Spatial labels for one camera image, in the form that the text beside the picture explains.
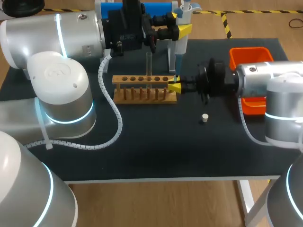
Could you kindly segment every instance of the glass test tube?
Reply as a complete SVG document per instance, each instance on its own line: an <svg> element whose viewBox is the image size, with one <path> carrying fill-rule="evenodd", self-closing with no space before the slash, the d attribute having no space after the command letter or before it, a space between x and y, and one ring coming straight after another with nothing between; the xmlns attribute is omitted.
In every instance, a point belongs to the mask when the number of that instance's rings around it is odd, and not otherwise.
<svg viewBox="0 0 303 227"><path fill-rule="evenodd" d="M151 80L149 78L152 75L152 52L146 52L146 79ZM146 88L151 88L151 84L147 84Z"/></svg>

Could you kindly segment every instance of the black cable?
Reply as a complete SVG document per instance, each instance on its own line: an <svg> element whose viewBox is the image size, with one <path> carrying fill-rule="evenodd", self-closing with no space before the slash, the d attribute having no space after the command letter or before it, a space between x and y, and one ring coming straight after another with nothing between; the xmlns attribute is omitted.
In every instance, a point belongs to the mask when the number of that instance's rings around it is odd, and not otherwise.
<svg viewBox="0 0 303 227"><path fill-rule="evenodd" d="M29 17L43 10L44 0L2 0L2 10L10 17Z"/></svg>
<svg viewBox="0 0 303 227"><path fill-rule="evenodd" d="M292 25L291 25L291 22L293 22L293 21L295 21L295 20L298 20L298 21L300 21L301 23L303 23L303 20L301 20L301 19L299 19L299 18L295 18L295 19L291 19L291 20L289 21L288 26L291 27L291 28L301 28L301 27L303 27L303 25L302 25L302 26L292 26Z"/></svg>

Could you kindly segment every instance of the white cap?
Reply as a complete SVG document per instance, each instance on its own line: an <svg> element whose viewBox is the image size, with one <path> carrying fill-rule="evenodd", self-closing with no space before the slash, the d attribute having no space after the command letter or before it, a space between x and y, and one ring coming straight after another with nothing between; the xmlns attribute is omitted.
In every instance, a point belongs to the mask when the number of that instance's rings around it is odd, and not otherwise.
<svg viewBox="0 0 303 227"><path fill-rule="evenodd" d="M0 131L0 203L13 186L20 163L21 153L17 141Z"/></svg>
<svg viewBox="0 0 303 227"><path fill-rule="evenodd" d="M87 73L80 63L53 51L31 56L27 71L37 97L53 105L77 100L89 86Z"/></svg>
<svg viewBox="0 0 303 227"><path fill-rule="evenodd" d="M208 120L208 114L205 113L202 115L202 121L207 122L207 120Z"/></svg>

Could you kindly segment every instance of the table leg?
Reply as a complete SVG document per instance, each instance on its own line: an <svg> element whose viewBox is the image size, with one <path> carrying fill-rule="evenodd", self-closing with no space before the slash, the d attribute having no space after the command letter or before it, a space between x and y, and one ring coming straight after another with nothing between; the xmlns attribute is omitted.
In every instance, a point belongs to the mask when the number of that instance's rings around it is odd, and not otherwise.
<svg viewBox="0 0 303 227"><path fill-rule="evenodd" d="M260 195L256 203L254 203L250 184L248 180L239 180L238 188L241 196L241 202L243 206L243 211L245 215L245 226L246 227L256 227L258 223L266 216L267 214L267 194L275 180L270 181L269 185Z"/></svg>

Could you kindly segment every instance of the white cable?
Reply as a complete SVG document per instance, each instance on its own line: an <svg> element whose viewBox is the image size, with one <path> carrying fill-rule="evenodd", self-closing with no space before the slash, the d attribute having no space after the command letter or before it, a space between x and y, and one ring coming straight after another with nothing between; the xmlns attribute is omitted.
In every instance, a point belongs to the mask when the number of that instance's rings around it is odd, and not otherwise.
<svg viewBox="0 0 303 227"><path fill-rule="evenodd" d="M272 146L270 143L267 143L267 142L262 142L262 141L259 141L257 140L256 138L254 138L250 131L248 130L247 128L247 125L245 123L245 118L244 118L244 114L243 114L243 109L242 109L242 103L241 103L241 99L238 98L238 105L239 105L239 112L240 112L240 117L241 117L241 121L242 121L242 125L243 125L243 128L246 132L246 134L248 135L248 137L255 143L259 144L259 145L263 145L263 146Z"/></svg>
<svg viewBox="0 0 303 227"><path fill-rule="evenodd" d="M46 144L46 149L47 150L52 149L53 145L51 144L51 142L49 140L49 137L47 135L47 131L46 131L45 124L44 124L44 121L43 121L43 117L42 117L38 97L35 97L35 109L36 109L36 115L37 115L37 118L38 118L38 122L39 122L39 125L40 125L40 128L41 128L41 132L42 132L45 144Z"/></svg>
<svg viewBox="0 0 303 227"><path fill-rule="evenodd" d="M301 124L300 132L299 132L299 150L303 153L303 145L302 145L302 137L303 137L303 124Z"/></svg>
<svg viewBox="0 0 303 227"><path fill-rule="evenodd" d="M99 81L99 85L100 85L102 93L104 94L105 98L107 99L108 103L110 104L110 106L112 107L113 111L115 112L115 114L117 116L118 129L117 129L116 134L108 142L103 143L103 144L99 144L99 145L94 145L94 146L71 143L71 142L62 141L62 140L50 140L50 142L52 144L67 146L67 147L71 147L71 148L78 148L78 149L82 149L82 150L98 150L98 149L108 147L109 145L113 144L118 139L118 137L121 134L122 126L123 126L122 117L121 117L121 114L120 114L118 108L116 107L115 103L113 102L113 100L109 96L108 92L106 91L106 88L105 88L104 82L103 82L103 68L109 62L109 60L111 58L112 57L110 55L108 55L101 62L100 67L99 67L99 71L98 71L98 81ZM36 141L36 142L32 142L32 143L26 144L25 146L27 148L32 148L32 147L42 145L42 144L45 144L45 140L39 140L39 141Z"/></svg>

